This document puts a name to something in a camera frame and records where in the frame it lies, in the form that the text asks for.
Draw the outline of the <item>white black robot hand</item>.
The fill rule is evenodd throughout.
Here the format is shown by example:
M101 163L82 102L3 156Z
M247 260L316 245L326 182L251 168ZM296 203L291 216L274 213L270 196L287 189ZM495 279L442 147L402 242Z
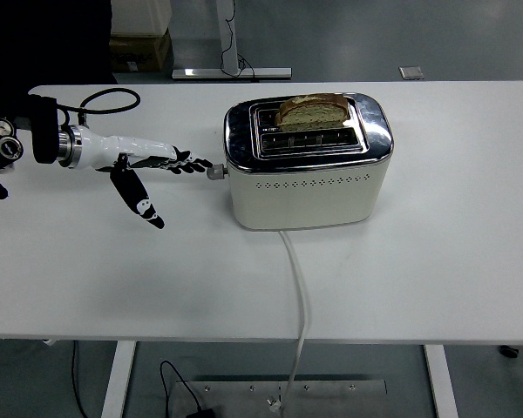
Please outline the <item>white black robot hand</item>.
M136 171L152 168L174 174L205 172L213 164L174 145L143 138L103 137L79 126L73 168L91 167L109 174L109 179L128 208L149 224L161 229L164 220L157 214L149 194Z

